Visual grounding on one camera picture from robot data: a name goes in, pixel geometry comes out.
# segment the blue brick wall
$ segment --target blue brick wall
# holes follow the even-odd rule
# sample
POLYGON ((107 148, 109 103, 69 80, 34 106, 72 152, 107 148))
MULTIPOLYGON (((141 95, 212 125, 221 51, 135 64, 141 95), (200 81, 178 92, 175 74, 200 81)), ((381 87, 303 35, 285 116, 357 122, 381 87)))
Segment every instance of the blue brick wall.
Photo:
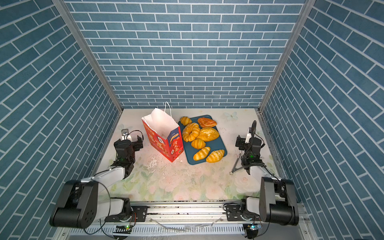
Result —
POLYGON ((51 0, 0 1, 0 239, 46 239, 117 110, 51 0))
POLYGON ((265 108, 320 239, 384 239, 383 13, 317 0, 265 108))
POLYGON ((66 0, 124 108, 257 107, 304 0, 66 0))

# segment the floral tablecloth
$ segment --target floral tablecloth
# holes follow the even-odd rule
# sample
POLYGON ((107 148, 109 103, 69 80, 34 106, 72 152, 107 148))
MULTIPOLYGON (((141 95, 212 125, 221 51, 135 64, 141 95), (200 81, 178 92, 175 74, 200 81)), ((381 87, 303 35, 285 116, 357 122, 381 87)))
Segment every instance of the floral tablecloth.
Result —
MULTIPOLYGON (((188 164, 185 153, 172 163, 149 144, 141 117, 151 112, 152 109, 125 109, 122 113, 98 171, 105 170, 114 161, 116 152, 113 142, 121 136, 122 129, 142 131, 144 148, 136 152, 130 176, 108 188, 112 197, 129 197, 131 201, 229 200, 241 199, 244 195, 258 197, 260 180, 248 175, 244 169, 229 174, 240 152, 235 147, 236 137, 245 137, 254 120, 258 121, 257 134, 264 139, 254 109, 172 109, 176 122, 182 116, 205 114, 217 121, 217 129, 228 154, 220 162, 196 165, 188 164)), ((261 149, 261 158, 271 172, 277 173, 267 144, 261 149)), ((106 191, 100 195, 105 198, 106 191)))

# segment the gray floor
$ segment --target gray floor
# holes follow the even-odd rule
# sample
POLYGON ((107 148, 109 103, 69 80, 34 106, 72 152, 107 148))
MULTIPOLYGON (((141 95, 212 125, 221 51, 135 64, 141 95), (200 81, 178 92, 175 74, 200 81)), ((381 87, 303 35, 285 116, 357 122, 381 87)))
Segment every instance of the gray floor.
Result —
MULTIPOLYGON (((69 240, 111 240, 106 236, 73 236, 69 240)), ((178 236, 146 236, 146 237, 127 237, 127 240, 245 240, 238 235, 178 235, 178 236)), ((303 240, 298 226, 281 226, 271 223, 267 233, 257 238, 257 240, 303 240)))

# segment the pastry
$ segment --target pastry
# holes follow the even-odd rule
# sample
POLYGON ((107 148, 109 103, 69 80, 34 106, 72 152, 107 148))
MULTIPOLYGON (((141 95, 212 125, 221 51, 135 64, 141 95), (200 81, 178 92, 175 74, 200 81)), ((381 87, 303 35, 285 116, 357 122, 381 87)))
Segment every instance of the pastry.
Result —
POLYGON ((200 130, 200 133, 196 138, 199 138, 204 142, 209 142, 215 140, 219 136, 220 134, 218 133, 218 131, 216 131, 216 129, 211 127, 204 127, 200 130))
POLYGON ((201 159, 204 159, 208 156, 209 151, 211 151, 210 147, 204 147, 200 151, 198 151, 194 156, 193 160, 199 161, 201 159))
POLYGON ((200 128, 199 125, 195 122, 188 124, 185 126, 182 137, 186 142, 192 142, 199 135, 200 128))
POLYGON ((195 139, 192 141, 191 146, 196 149, 202 149, 203 147, 205 147, 205 142, 201 139, 195 139))
POLYGON ((200 124, 200 127, 214 127, 217 125, 217 122, 210 118, 199 118, 197 122, 200 124))
POLYGON ((213 151, 208 157, 207 162, 218 162, 224 156, 224 149, 213 151))
POLYGON ((192 120, 189 117, 182 117, 180 118, 180 122, 184 126, 187 126, 188 124, 192 123, 192 120))

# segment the white bag handle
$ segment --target white bag handle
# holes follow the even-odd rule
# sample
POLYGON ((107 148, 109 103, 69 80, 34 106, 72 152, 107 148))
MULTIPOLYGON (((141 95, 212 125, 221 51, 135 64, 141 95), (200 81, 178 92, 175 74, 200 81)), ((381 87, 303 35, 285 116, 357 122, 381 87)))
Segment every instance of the white bag handle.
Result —
POLYGON ((165 107, 164 107, 164 113, 166 112, 167 104, 168 104, 168 106, 169 106, 170 117, 172 118, 172 110, 171 110, 170 105, 169 105, 168 102, 165 102, 165 104, 164 104, 164 105, 165 105, 165 107))

